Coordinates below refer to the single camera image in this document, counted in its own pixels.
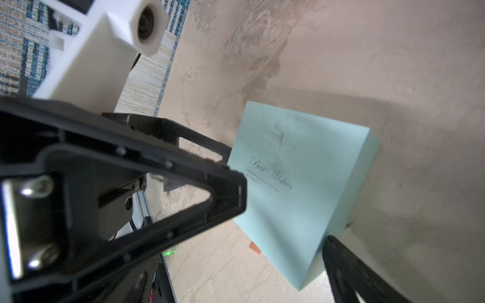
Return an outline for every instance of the patterned rug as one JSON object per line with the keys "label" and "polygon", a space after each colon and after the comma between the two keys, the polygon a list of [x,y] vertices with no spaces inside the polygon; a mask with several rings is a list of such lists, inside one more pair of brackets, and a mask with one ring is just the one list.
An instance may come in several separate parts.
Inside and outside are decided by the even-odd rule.
{"label": "patterned rug", "polygon": [[[162,0],[168,26],[156,55],[141,56],[129,74],[117,112],[156,116],[167,85],[190,0]],[[76,25],[57,29],[76,35]],[[32,96],[46,76],[49,17],[39,0],[2,0],[0,3],[0,94]]]}

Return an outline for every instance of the sticky note pad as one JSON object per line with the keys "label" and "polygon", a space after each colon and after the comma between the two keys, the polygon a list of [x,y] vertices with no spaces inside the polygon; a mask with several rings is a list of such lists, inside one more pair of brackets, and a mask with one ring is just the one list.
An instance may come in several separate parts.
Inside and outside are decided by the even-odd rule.
{"label": "sticky note pad", "polygon": [[234,221],[295,288],[324,270],[323,239],[345,228],[378,148],[367,127],[247,102],[228,162],[248,181]]}

